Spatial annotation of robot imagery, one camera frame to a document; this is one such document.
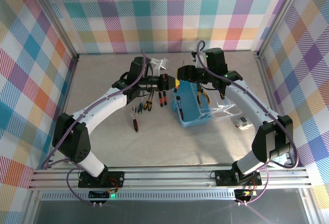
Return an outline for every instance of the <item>aluminum rail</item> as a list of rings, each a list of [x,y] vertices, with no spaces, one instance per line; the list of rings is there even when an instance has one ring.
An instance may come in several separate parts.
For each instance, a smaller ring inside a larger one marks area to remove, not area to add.
[[[217,187],[210,178],[213,170],[230,170],[230,166],[177,166],[177,167],[126,167],[113,168],[111,171],[124,171],[124,185],[122,190],[210,190],[210,189],[250,189],[253,186],[221,186]],[[67,190],[66,175],[70,169],[36,170],[29,189]],[[268,167],[270,172],[269,189],[309,188],[309,177],[304,167],[294,170],[276,169]],[[266,172],[261,172],[263,189],[267,181]],[[71,173],[69,183],[75,191],[107,190],[78,188],[78,171]]]

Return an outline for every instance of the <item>white arm segment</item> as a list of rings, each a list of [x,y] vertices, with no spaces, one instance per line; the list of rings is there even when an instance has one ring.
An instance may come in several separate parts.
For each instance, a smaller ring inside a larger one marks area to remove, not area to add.
[[[108,95],[118,92],[118,91],[119,91],[119,89],[117,89],[117,88],[110,88],[99,99],[107,97]],[[116,110],[118,110],[126,105],[127,105],[127,96],[124,94],[116,95],[112,98],[109,98],[106,101],[103,101],[102,103],[100,103],[99,105],[94,107],[79,122],[80,123],[84,122],[86,124],[86,127],[88,128],[88,134],[90,134],[96,128],[96,126],[99,125],[99,123],[101,123],[103,120],[105,120],[108,116],[110,116]],[[73,118],[76,120],[88,107],[86,107],[78,112],[75,112],[73,114]]]
[[[119,91],[117,88],[110,88],[102,97],[107,97],[108,95]],[[112,98],[109,98],[106,101],[103,101],[91,111],[89,111],[85,117],[80,120],[80,123],[85,123],[88,129],[88,134],[92,133],[95,127],[105,120],[108,116],[114,113],[116,110],[126,106],[127,104],[127,96],[124,94],[116,95]],[[73,114],[73,118],[77,119],[88,107],[84,108]],[[78,163],[80,167],[85,169],[90,175],[93,177],[98,177],[100,173],[104,170],[104,164],[97,159],[97,157],[90,151],[87,157]]]
[[[205,61],[204,61],[204,54],[203,54],[203,52],[201,51],[200,52],[200,59],[201,59],[201,61],[204,63]],[[202,68],[202,65],[201,65],[201,63],[200,63],[200,61],[197,59],[197,58],[193,58],[193,60],[195,60],[195,68]]]
[[[237,80],[235,81],[237,84],[243,86],[245,89],[247,89],[254,97],[257,98],[257,100],[267,108],[267,110],[274,116],[277,117],[279,114],[272,109],[270,109],[266,104],[264,104],[247,86],[245,81]],[[232,100],[244,113],[245,115],[250,119],[252,124],[255,127],[255,130],[258,131],[258,128],[263,125],[263,122],[266,121],[268,123],[272,122],[273,119],[268,117],[265,112],[258,107],[258,105],[255,103],[255,101],[248,96],[245,92],[240,90],[238,87],[234,85],[229,85],[226,87],[225,95]],[[261,167],[264,163],[260,162],[252,151],[250,151],[247,155],[245,155],[243,158],[241,158],[239,161],[237,161],[237,166],[239,167],[241,173],[243,174],[249,174]]]

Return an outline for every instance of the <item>pliers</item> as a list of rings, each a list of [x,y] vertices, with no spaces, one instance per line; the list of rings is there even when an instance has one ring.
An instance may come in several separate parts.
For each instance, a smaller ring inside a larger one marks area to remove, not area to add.
[[[200,104],[200,106],[202,106],[202,102],[200,98],[201,94],[205,96],[205,98],[207,99],[207,103],[209,105],[210,104],[209,96],[207,95],[207,93],[204,92],[204,89],[202,89],[201,84],[197,84],[197,102]]]

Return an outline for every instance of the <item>blue plastic container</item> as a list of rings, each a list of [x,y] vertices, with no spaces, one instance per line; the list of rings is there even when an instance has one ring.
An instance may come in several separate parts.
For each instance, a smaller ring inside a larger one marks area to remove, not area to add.
[[[203,108],[199,108],[197,102],[197,85],[187,81],[181,81],[177,92],[173,91],[174,101],[171,103],[173,111],[177,110],[179,120],[182,127],[191,127],[195,125],[203,125],[210,121],[212,115],[206,98],[201,95]],[[181,119],[176,96],[180,96],[180,106],[183,111],[184,120]]]

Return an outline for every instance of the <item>small device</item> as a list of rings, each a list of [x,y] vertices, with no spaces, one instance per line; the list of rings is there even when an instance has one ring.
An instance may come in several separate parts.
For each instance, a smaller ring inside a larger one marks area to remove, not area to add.
[[[240,117],[236,119],[234,125],[240,130],[247,130],[253,128],[253,124],[251,123],[251,121],[245,117]]]

